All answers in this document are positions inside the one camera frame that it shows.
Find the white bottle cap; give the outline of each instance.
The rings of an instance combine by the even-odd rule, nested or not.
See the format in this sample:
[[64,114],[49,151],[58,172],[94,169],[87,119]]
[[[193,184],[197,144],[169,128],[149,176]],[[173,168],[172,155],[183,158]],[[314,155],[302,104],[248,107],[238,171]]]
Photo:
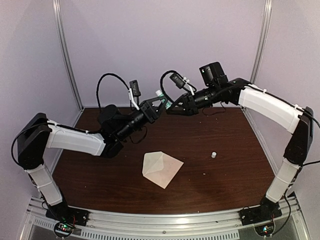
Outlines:
[[157,90],[157,91],[155,92],[155,94],[156,94],[158,97],[161,96],[161,95],[163,95],[163,93],[162,93],[161,90]]

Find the wooden table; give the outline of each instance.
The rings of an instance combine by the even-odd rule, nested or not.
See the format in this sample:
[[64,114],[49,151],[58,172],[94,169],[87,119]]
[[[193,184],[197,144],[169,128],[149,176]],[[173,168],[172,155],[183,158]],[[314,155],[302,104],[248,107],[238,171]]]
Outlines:
[[[98,129],[98,112],[86,108],[77,127]],[[143,142],[125,143],[112,159],[64,150],[53,177],[68,204],[135,214],[228,210],[259,204],[274,178],[240,108],[213,116],[164,113],[147,127]],[[142,135],[136,132],[132,138]],[[142,175],[144,154],[156,151],[184,162],[166,189]],[[211,158],[213,151],[216,158]]]

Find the envelope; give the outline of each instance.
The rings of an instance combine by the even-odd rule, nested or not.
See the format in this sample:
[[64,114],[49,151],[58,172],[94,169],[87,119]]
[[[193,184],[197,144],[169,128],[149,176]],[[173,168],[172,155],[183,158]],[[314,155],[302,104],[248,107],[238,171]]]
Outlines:
[[162,151],[144,155],[142,175],[165,189],[184,163]]

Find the vertical metal rail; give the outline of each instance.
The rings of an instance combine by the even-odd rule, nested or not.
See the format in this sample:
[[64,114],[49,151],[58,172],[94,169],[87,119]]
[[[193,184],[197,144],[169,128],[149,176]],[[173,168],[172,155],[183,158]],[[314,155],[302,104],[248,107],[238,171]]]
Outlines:
[[254,65],[253,65],[253,69],[250,77],[250,82],[253,84],[257,80],[259,68],[261,65],[262,55],[265,49],[266,40],[267,40],[269,27],[270,27],[271,14],[272,14],[272,0],[265,0],[260,38],[259,38],[258,48],[256,51]]
[[71,90],[76,102],[76,106],[81,111],[84,107],[81,102],[81,98],[79,95],[79,91],[77,88],[77,84],[75,81],[75,76],[74,72],[72,70],[72,65],[70,62],[70,56],[68,52],[68,47],[67,47],[67,42],[66,42],[66,37],[65,37],[65,32],[64,32],[64,26],[63,26],[63,21],[62,21],[62,16],[61,16],[61,10],[60,10],[60,0],[52,0],[53,3],[53,10],[54,10],[54,16],[55,16],[55,22],[56,22],[56,27],[58,31],[58,37],[60,40],[60,46],[62,50],[62,56],[63,56],[63,61],[65,65],[65,69],[68,75],[68,79],[71,85]]

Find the white wall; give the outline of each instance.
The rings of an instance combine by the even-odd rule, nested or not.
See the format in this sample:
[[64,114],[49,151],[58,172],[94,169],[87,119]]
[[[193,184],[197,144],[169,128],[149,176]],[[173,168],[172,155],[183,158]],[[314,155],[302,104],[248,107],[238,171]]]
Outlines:
[[[70,59],[85,106],[97,106],[100,76],[113,72],[138,79],[142,99],[155,96],[160,77],[177,70],[202,89],[199,68],[219,61],[232,80],[249,79],[260,36],[264,1],[256,0],[69,0],[61,12]],[[169,80],[172,98],[182,94]],[[102,105],[128,105],[125,87],[109,77]]]
[[[256,84],[302,107],[309,106],[320,119],[320,1],[274,0],[262,65]],[[280,167],[291,137],[269,119],[251,112],[262,133],[274,164]],[[320,130],[314,125],[313,143],[307,161],[320,159]],[[294,190],[309,231],[319,239],[320,165],[306,166]]]
[[[78,115],[52,1],[0,1],[0,239],[17,239],[35,188],[11,159],[14,137],[38,112],[71,124]],[[57,154],[46,153],[49,168]]]

